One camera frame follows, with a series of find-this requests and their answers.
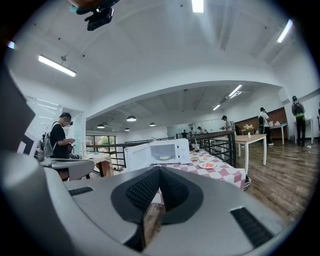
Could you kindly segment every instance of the white microwave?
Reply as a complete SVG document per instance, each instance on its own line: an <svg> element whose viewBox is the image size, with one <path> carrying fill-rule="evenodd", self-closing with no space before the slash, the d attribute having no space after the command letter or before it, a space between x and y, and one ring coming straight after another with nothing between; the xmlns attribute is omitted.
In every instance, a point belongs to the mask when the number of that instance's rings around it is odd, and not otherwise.
<svg viewBox="0 0 320 256"><path fill-rule="evenodd" d="M189 141L185 138L153 141L124 149L126 171L152 164L190 164Z"/></svg>

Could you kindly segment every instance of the ceiling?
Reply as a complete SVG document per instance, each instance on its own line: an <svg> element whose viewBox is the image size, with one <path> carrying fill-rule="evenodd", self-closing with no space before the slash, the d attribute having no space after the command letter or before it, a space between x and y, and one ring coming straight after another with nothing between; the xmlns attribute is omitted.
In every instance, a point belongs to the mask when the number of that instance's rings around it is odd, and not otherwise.
<svg viewBox="0 0 320 256"><path fill-rule="evenodd" d="M116 131L119 127L121 127L120 131L123 131L126 127L132 128L131 123L126 121L127 117L130 115L134 115L137 118L137 122L153 117L153 122L157 123L159 122L157 116L163 113L167 113L167 115L170 115L171 113L177 115L178 112L212 112L213 108L237 86L238 85L216 85L197 87L137 100L88 120L86 122L87 130L99 130L96 129L96 127L100 123L107 123L115 126L106 127L106 131ZM270 87L276 88L277 86L243 85L241 89L239 89L242 93L239 96L228 99L223 103L223 107L221 108L226 109L231 105L233 106L239 102L243 102L257 90L264 90L264 93L266 93L265 89L270 90Z"/></svg>
<svg viewBox="0 0 320 256"><path fill-rule="evenodd" d="M122 71L140 65L142 59L151 70L152 61L166 58L163 66L169 71L180 68L174 64L174 52L197 53L205 49L208 54L218 51L238 58L240 63L246 56L272 66L295 40L291 32L283 43L276 42L288 18L265 1L206 0L204 13L192 13L191 0L120 0L114 6L112 22L95 31L87 31L84 19L89 14L76 15L69 7L66 0L50 1L35 13L16 36L16 50L9 56L8 65L18 77L75 94L83 102L93 103L97 95L117 88L121 88L119 93L130 90L130 86L121 87L121 80L117 85L110 82L110 77L125 78ZM38 61L39 54L57 62L67 55L63 64L76 71L76 77L43 65ZM194 62L201 60L191 57L185 64ZM149 73L157 74L157 69L138 76ZM201 88L194 84L197 88L188 91L132 100L92 121L113 118L121 124L128 114L147 117L173 109L210 110L236 86L231 83ZM245 90L250 92L249 85Z"/></svg>

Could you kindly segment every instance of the microwave door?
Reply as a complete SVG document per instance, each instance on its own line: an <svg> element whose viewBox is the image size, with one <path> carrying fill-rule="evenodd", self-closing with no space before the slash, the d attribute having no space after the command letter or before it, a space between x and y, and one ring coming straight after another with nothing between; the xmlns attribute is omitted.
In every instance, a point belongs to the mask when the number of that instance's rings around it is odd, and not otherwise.
<svg viewBox="0 0 320 256"><path fill-rule="evenodd" d="M125 163L128 172L150 166L149 144L131 146L124 149Z"/></svg>

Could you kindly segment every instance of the camera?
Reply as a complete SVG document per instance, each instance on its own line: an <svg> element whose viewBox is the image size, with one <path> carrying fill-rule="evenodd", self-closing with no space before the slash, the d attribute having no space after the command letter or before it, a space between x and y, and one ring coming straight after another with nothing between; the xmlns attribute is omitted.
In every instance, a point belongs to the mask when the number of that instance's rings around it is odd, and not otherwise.
<svg viewBox="0 0 320 256"><path fill-rule="evenodd" d="M84 19L85 22L88 22L87 30L94 31L97 28L110 23L114 15L114 9L112 6L117 2L119 2L119 0L106 0L97 8L90 10L93 12L93 15Z"/></svg>

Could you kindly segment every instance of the wooden floor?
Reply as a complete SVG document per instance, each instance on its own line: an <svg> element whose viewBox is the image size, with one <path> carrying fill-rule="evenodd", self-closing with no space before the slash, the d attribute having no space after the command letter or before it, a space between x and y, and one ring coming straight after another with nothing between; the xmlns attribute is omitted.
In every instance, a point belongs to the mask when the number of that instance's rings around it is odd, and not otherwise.
<svg viewBox="0 0 320 256"><path fill-rule="evenodd" d="M263 162L263 145L249 145L248 176L252 186L246 193L254 196L276 212L287 225L297 220L313 194L319 178L320 144L317 140L302 151L297 145L274 140L267 148L266 166ZM237 158L237 168L245 167L245 149Z"/></svg>

